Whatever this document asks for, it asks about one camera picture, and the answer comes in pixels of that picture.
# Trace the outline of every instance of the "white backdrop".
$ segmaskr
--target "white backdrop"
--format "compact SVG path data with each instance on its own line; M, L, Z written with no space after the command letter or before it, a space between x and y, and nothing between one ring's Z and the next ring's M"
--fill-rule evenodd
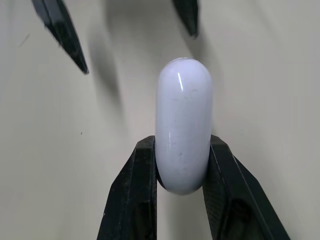
M155 132L157 75L194 57L214 134L256 176L289 236L317 239L320 1L202 0L188 38L169 0L66 0L85 76L31 1L0 0L0 238L96 239L109 188ZM211 239L201 191L158 189L158 239Z

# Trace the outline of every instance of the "white capsule-shaped object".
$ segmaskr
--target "white capsule-shaped object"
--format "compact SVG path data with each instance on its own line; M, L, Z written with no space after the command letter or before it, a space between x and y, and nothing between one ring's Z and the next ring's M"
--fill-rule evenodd
M204 65L190 58L171 61L157 89L155 161L165 189L186 195L207 173L213 83Z

